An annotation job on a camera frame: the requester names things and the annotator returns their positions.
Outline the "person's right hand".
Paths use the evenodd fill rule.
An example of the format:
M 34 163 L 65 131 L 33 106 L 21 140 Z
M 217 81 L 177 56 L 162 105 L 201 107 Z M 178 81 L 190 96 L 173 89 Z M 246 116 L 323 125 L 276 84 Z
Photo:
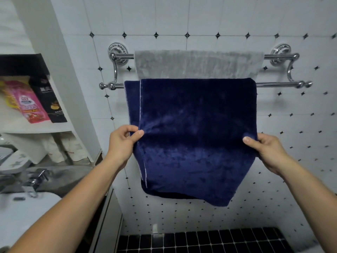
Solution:
M 282 177 L 282 172 L 291 163 L 292 158 L 285 151 L 276 136 L 258 133 L 259 149 L 255 149 L 264 166 L 274 174 Z

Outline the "person's left hand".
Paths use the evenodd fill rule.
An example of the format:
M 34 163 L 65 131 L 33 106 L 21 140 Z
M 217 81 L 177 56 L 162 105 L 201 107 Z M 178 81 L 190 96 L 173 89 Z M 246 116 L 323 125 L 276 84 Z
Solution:
M 140 130 L 135 125 L 122 125 L 110 134 L 109 147 L 104 159 L 117 172 L 122 170 L 133 153 L 134 144 L 128 140 L 129 132 Z

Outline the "dark blue towel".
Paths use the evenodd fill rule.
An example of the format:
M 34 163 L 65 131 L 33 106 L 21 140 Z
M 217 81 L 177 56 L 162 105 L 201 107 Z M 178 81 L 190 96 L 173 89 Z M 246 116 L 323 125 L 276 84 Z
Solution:
M 133 154 L 148 195 L 226 207 L 256 158 L 256 83 L 245 79 L 127 80 Z

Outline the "person's left forearm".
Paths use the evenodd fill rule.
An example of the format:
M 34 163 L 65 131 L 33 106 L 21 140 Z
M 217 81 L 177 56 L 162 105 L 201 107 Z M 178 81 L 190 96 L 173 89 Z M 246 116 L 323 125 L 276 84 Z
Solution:
M 74 253 L 126 160 L 104 159 L 41 216 L 8 253 Z

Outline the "person's right forearm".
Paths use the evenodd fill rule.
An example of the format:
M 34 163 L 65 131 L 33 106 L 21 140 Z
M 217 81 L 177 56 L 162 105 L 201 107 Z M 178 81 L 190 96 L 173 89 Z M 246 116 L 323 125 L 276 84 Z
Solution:
M 337 196 L 294 161 L 279 169 L 325 253 L 337 253 Z

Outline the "chrome double towel rack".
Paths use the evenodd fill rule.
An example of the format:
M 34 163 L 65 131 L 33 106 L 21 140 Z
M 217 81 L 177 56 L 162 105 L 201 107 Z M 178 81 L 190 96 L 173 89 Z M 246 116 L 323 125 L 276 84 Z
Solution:
M 280 67 L 287 60 L 289 61 L 288 67 L 286 70 L 287 82 L 257 82 L 257 88 L 310 88 L 313 85 L 313 82 L 308 80 L 294 80 L 292 77 L 293 64 L 300 58 L 299 53 L 292 53 L 291 46 L 289 44 L 283 43 L 274 47 L 270 54 L 264 55 L 265 60 L 270 60 L 270 63 L 274 67 Z M 125 45 L 115 42 L 112 43 L 108 48 L 108 56 L 113 64 L 113 74 L 114 78 L 111 82 L 105 84 L 100 83 L 100 89 L 123 89 L 124 84 L 118 83 L 118 65 L 124 65 L 128 60 L 134 59 L 134 55 L 130 54 Z

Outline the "grey towel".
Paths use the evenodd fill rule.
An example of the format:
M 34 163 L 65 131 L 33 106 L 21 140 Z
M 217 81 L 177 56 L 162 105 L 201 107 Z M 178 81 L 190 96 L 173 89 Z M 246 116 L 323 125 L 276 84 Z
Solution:
M 264 53 L 199 50 L 135 51 L 139 79 L 255 79 Z

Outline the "black box with yellow print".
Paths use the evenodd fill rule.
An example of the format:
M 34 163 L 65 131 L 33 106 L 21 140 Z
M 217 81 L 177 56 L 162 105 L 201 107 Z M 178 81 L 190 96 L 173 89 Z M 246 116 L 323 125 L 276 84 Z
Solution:
M 30 77 L 29 85 L 40 101 L 52 123 L 66 123 L 67 120 L 47 78 Z

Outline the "white shelf unit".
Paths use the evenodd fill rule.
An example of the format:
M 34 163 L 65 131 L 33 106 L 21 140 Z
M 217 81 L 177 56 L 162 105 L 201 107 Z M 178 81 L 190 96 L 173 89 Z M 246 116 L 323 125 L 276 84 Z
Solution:
M 49 72 L 66 123 L 31 124 L 6 106 L 0 93 L 0 134 L 33 163 L 46 155 L 42 134 L 72 132 L 85 158 L 96 163 L 101 147 L 51 0 L 0 0 L 0 77 Z

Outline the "chrome faucet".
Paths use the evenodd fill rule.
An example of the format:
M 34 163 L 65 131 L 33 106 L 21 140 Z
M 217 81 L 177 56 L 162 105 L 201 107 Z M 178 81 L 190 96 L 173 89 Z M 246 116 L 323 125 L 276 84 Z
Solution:
M 37 198 L 37 189 L 41 186 L 44 181 L 49 181 L 52 176 L 52 171 L 39 168 L 33 172 L 28 173 L 28 179 L 21 185 L 21 188 L 25 193 L 31 198 Z

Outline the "pink snack packet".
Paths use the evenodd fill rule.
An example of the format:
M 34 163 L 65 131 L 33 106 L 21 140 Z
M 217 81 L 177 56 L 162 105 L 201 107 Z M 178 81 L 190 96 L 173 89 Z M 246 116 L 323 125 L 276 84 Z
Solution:
M 50 121 L 29 79 L 29 76 L 0 76 L 0 90 L 5 95 L 6 105 L 19 110 L 31 124 Z

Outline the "white sink basin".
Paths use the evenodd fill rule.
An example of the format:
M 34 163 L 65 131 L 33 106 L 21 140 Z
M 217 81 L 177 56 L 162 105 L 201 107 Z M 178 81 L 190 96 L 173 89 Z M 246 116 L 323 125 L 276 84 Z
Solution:
M 50 192 L 39 192 L 37 198 L 23 192 L 0 194 L 0 253 L 6 253 L 32 224 L 60 200 L 61 197 Z

